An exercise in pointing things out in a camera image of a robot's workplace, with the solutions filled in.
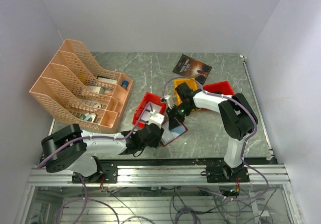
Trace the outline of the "red leather card holder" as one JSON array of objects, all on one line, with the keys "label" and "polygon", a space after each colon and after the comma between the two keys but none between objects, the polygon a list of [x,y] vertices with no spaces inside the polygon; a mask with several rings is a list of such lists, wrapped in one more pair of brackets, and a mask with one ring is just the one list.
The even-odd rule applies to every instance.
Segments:
[{"label": "red leather card holder", "polygon": [[[162,125],[162,128],[163,128],[163,130],[164,130],[164,129],[168,129],[168,130],[169,130],[169,121],[165,122],[165,123]],[[173,142],[174,140],[176,140],[177,138],[179,138],[181,135],[183,135],[184,133],[186,133],[186,132],[188,131],[188,128],[187,128],[184,124],[182,124],[182,125],[174,128],[173,130],[170,130],[170,131],[171,131],[171,133],[172,133],[172,135],[173,135],[174,138],[173,138],[173,140],[170,141],[169,143]]]}]

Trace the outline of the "white striped credit card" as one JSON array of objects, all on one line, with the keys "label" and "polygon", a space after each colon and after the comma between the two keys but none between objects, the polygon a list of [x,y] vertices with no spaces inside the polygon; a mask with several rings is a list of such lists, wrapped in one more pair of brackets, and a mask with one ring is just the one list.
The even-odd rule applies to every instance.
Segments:
[{"label": "white striped credit card", "polygon": [[163,132],[163,135],[162,135],[162,138],[161,138],[161,142],[163,145],[167,145],[170,141],[173,140],[173,135],[171,133],[170,130],[168,129],[164,129],[164,132]]}]

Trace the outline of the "red plastic bin with cards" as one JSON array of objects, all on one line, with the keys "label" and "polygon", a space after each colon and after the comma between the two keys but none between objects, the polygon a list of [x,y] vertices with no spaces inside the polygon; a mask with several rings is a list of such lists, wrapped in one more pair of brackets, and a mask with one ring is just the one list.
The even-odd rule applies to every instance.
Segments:
[{"label": "red plastic bin with cards", "polygon": [[[161,97],[158,95],[152,94],[150,92],[147,92],[145,94],[145,96],[143,97],[140,105],[138,106],[138,108],[135,111],[133,121],[132,121],[133,125],[135,125],[137,123],[139,117],[141,116],[141,114],[142,114],[144,108],[147,106],[147,104],[149,104],[151,106],[150,102],[160,105],[162,107],[160,110],[160,114],[163,114],[165,112],[167,105],[165,103],[161,102]],[[145,122],[140,120],[137,126],[139,128],[143,128],[145,126]]]}]

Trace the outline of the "yellow plastic bin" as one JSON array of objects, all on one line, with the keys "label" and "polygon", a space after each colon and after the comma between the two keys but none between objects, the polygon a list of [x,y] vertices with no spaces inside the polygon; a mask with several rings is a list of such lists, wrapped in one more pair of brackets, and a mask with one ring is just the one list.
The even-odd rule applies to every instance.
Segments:
[{"label": "yellow plastic bin", "polygon": [[176,105],[180,105],[182,103],[182,100],[179,96],[179,94],[177,93],[176,91],[176,88],[182,84],[182,83],[186,83],[188,85],[188,87],[191,89],[191,90],[197,90],[198,89],[198,85],[197,83],[194,81],[194,80],[190,80],[190,79],[187,79],[187,78],[179,78],[179,79],[175,79],[174,80],[174,93],[176,95],[176,98],[177,98],[177,101],[176,101]]}]

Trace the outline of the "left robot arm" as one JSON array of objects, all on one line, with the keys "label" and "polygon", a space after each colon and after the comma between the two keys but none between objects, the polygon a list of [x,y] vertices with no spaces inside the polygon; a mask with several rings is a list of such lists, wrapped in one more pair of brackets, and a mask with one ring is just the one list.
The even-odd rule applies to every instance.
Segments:
[{"label": "left robot arm", "polygon": [[91,133],[70,124],[41,141],[44,159],[38,168],[45,166],[48,173],[71,170],[97,182],[102,177],[98,153],[134,155],[147,147],[158,148],[163,133],[157,124],[116,134]]}]

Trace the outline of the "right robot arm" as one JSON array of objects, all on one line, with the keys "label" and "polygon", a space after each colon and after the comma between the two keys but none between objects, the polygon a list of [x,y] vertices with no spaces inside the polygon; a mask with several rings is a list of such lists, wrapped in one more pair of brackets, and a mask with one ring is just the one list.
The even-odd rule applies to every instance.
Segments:
[{"label": "right robot arm", "polygon": [[202,87],[192,90],[185,82],[178,85],[176,91],[182,101],[179,105],[171,104],[168,97],[163,97],[168,103],[169,129],[182,125],[185,117],[199,108],[219,113],[229,136],[221,176],[228,182],[233,181],[243,167],[246,143],[257,132],[258,119],[245,96],[210,93]]}]

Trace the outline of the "dark booklet three days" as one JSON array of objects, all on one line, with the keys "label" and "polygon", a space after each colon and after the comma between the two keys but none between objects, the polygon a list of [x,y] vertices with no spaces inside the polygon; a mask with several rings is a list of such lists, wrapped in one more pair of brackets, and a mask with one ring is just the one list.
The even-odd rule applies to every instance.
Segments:
[{"label": "dark booklet three days", "polygon": [[182,54],[173,69],[173,73],[195,79],[201,85],[206,82],[212,66]]}]

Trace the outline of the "blue capped bottle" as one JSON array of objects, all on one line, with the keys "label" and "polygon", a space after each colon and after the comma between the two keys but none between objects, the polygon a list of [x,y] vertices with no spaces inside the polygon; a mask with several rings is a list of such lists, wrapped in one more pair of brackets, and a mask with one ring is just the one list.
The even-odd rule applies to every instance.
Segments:
[{"label": "blue capped bottle", "polygon": [[125,89],[127,89],[128,85],[129,85],[129,82],[128,82],[127,80],[125,80],[125,81],[122,83],[122,87],[125,88]]}]

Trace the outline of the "peach plastic desk organizer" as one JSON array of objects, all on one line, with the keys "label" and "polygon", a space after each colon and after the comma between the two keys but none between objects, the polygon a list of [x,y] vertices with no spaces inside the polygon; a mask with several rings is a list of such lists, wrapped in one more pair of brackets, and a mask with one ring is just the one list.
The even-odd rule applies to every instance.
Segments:
[{"label": "peach plastic desk organizer", "polygon": [[[127,80],[127,89],[122,83]],[[99,65],[80,41],[67,39],[30,89],[57,121],[116,133],[133,80]]]}]

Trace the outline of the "aluminium mounting rail frame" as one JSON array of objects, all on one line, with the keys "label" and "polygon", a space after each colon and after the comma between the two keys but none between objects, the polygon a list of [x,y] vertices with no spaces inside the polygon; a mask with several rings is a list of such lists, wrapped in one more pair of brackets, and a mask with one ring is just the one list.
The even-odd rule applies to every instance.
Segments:
[{"label": "aluminium mounting rail frame", "polygon": [[205,159],[108,160],[117,182],[32,169],[17,223],[302,223],[285,166],[248,158],[249,182],[208,183]]}]

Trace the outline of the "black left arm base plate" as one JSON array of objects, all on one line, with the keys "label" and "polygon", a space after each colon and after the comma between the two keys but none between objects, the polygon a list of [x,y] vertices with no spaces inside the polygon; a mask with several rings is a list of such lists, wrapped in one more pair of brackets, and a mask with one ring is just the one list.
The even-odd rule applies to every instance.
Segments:
[{"label": "black left arm base plate", "polygon": [[116,165],[107,163],[100,167],[100,170],[89,177],[84,177],[84,182],[87,183],[116,183],[118,178],[118,168]]}]

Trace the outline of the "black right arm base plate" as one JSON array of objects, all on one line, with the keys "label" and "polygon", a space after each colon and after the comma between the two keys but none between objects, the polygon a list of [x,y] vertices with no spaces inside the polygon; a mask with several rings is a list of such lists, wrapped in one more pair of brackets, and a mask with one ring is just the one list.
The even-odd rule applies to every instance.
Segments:
[{"label": "black right arm base plate", "polygon": [[200,175],[205,176],[208,183],[249,182],[247,168],[241,164],[236,168],[229,167],[223,158],[205,159],[205,170]]}]

